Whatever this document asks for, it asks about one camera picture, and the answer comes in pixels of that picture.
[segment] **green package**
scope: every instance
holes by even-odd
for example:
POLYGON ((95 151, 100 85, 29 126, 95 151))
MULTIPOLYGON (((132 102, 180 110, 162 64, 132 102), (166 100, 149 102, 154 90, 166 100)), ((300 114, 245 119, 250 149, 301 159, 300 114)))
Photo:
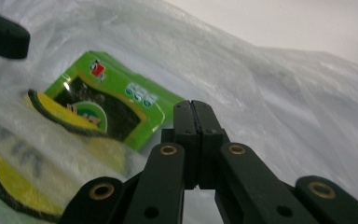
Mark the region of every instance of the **green package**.
POLYGON ((184 100, 98 51, 83 54, 45 94, 134 150, 171 121, 173 106, 184 100))

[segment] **black plastic part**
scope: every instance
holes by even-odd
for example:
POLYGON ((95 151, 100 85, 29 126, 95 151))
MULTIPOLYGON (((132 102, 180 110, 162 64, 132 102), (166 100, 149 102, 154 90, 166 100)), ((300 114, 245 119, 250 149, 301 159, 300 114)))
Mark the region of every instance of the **black plastic part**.
POLYGON ((182 223, 185 150, 177 144, 152 149, 127 210, 125 224, 182 223))
POLYGON ((30 38, 23 27, 0 16, 0 56, 9 59, 26 58, 30 38))
POLYGON ((296 182, 295 194, 321 223, 358 223, 358 201, 330 180, 302 177, 296 182))
POLYGON ((183 101, 173 108, 173 129, 164 130, 161 142, 174 142, 186 151, 185 159, 185 189, 193 189, 198 184, 199 173, 199 138, 192 104, 183 101))
POLYGON ((218 160, 224 177, 221 181, 227 182, 216 189, 216 198, 220 199, 218 207, 223 214, 232 214, 228 212, 230 209, 240 209, 243 217, 241 222, 235 223, 318 223, 246 145, 222 145, 218 160), (228 203, 222 203, 222 196, 236 202, 227 207, 228 203))
POLYGON ((197 122, 202 135, 200 137, 200 189, 215 189, 218 168, 216 155, 223 145, 226 132, 221 128, 212 108, 200 101, 193 101, 197 122))
POLYGON ((111 177, 100 177, 84 185, 69 202, 60 224, 110 224, 119 215, 123 184, 111 177))

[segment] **screw hole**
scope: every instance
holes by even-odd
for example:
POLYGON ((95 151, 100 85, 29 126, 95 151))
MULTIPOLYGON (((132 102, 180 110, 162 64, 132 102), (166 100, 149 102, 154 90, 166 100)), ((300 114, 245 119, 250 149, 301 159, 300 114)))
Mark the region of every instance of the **screw hole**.
POLYGON ((283 217, 291 217, 293 215, 292 209, 286 206, 278 206, 277 212, 283 217))
POLYGON ((107 182, 94 185, 89 191, 89 196, 93 200, 103 200, 110 197, 115 191, 115 187, 107 182))
POLYGON ((172 154, 175 154, 176 151, 177 151, 176 147, 165 146, 165 147, 162 147, 159 152, 163 155, 170 156, 172 154))
POLYGON ((336 192, 328 185, 313 181, 308 184, 308 188, 310 191, 317 195, 318 197, 324 198, 324 199, 334 199, 336 198, 336 192))
POLYGON ((159 211, 157 209, 157 207, 148 207, 145 209, 145 217, 149 218, 149 219, 153 219, 155 217, 158 217, 159 215, 159 211))
POLYGON ((246 149, 240 146, 231 146, 229 147, 229 150, 231 151, 232 154, 235 155, 243 155, 246 152, 246 149))

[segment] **white plastic bag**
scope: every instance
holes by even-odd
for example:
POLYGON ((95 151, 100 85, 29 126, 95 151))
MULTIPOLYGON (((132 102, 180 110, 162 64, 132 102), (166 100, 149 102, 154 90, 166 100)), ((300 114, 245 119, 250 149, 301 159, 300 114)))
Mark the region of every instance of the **white plastic bag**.
MULTIPOLYGON (((320 175, 358 199, 358 65, 324 53, 257 48, 159 1, 6 0, 0 14, 31 34, 27 60, 0 58, 0 126, 75 186, 112 173, 62 127, 27 109, 21 96, 30 88, 44 91, 92 49, 211 105, 231 141, 250 146, 282 181, 294 185, 303 175, 320 175), (80 163, 85 167, 79 170, 80 163)), ((157 142, 155 136, 144 154, 157 142)), ((145 165, 135 153, 129 161, 133 169, 123 179, 145 165)), ((77 191, 35 185, 64 199, 62 205, 77 191)), ((13 213, 0 202, 0 223, 36 222, 13 213)), ((211 191, 187 192, 184 216, 184 223, 222 222, 211 191)))

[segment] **brass screw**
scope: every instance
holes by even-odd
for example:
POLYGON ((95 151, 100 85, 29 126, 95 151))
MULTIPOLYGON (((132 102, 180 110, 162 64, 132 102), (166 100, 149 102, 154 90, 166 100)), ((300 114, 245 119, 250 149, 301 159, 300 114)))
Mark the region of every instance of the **brass screw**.
POLYGON ((310 182, 308 188, 313 194, 324 199, 334 199, 337 197, 336 192, 330 186, 319 181, 310 182))
POLYGON ((244 155, 246 153, 246 149, 238 145, 230 146, 228 149, 234 155, 244 155))
POLYGON ((103 200, 109 198, 113 192, 115 192, 115 187, 111 183, 102 182, 89 190, 89 196, 93 200, 103 200))
POLYGON ((177 152, 177 149, 176 149, 176 147, 173 147, 173 146, 164 146, 159 150, 159 152, 162 155, 171 156, 177 152))

